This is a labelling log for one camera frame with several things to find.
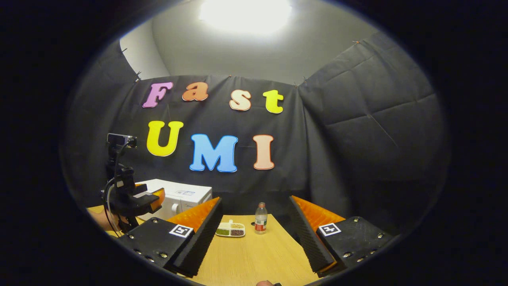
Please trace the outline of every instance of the label sticker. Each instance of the label sticker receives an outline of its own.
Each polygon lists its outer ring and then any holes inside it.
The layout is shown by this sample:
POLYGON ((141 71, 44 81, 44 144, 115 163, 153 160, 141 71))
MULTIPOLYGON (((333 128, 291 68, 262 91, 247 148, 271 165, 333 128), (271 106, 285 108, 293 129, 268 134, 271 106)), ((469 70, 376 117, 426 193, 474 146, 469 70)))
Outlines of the label sticker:
POLYGON ((180 237, 188 237, 192 230, 192 227, 177 224, 169 233, 180 237))
POLYGON ((264 231, 266 229, 266 221, 267 221, 266 219, 262 220, 256 219, 254 229, 260 232, 264 231))
POLYGON ((341 231, 334 223, 321 225, 319 229, 324 236, 334 235, 341 231))

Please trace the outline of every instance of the yellow letter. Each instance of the yellow letter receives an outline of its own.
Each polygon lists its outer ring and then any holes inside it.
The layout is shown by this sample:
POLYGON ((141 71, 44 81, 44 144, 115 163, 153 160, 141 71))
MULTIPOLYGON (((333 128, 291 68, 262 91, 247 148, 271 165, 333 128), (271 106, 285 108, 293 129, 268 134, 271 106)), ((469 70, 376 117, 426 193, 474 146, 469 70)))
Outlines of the yellow letter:
POLYGON ((150 121, 148 123, 148 138, 146 139, 146 148, 148 151, 156 156, 166 157, 171 155, 176 149, 176 143, 178 141, 178 132, 183 127, 183 122, 171 121, 168 123, 170 128, 168 144, 165 147, 161 147, 158 144, 158 138, 161 133, 161 128, 164 127, 162 121, 150 121))
POLYGON ((250 98, 250 93, 248 91, 234 90, 231 93, 231 98, 233 99, 229 101, 231 109, 242 111, 249 110, 250 100, 248 99, 250 98))
POLYGON ((283 108, 281 106, 277 106, 277 100, 283 100, 284 96, 279 94, 279 91, 272 90, 269 92, 264 92, 263 96, 266 97, 266 110, 271 113, 281 113, 283 108))

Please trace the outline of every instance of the green beans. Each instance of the green beans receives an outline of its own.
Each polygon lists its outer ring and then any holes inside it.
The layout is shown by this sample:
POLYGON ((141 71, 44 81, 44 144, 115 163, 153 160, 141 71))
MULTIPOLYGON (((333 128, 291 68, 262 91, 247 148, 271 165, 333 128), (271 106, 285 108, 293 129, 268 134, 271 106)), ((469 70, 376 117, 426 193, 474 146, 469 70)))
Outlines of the green beans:
POLYGON ((229 230, 217 229, 217 231, 215 233, 218 235, 229 235, 229 230))

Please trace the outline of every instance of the white plate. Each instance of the white plate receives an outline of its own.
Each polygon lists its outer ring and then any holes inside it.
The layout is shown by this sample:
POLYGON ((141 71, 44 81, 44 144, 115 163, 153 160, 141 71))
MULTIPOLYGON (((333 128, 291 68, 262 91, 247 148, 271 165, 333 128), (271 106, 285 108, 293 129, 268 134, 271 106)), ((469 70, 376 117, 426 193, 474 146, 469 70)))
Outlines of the white plate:
POLYGON ((218 236, 225 236, 225 237, 243 237, 243 236, 245 236, 245 226, 241 223, 233 222, 232 219, 230 219, 229 222, 221 222, 217 229, 229 231, 228 235, 220 235, 215 231, 215 235, 218 235, 218 236), (239 224, 242 227, 241 228, 234 228, 234 227, 231 227, 232 224, 239 224), (243 235, 231 235, 231 231, 243 231, 243 235))

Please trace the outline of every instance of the purple letter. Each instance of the purple letter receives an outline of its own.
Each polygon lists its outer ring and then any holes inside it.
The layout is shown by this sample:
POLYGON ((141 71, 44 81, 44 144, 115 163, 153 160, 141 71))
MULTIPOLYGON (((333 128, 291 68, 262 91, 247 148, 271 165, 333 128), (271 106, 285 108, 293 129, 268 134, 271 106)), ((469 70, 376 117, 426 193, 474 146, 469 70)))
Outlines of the purple letter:
POLYGON ((172 82, 163 82, 163 83, 154 83, 152 84, 152 90, 148 95, 148 99, 145 103, 143 103, 144 108, 156 107, 157 102, 155 101, 157 98, 162 100, 166 91, 170 90, 173 87, 172 82))

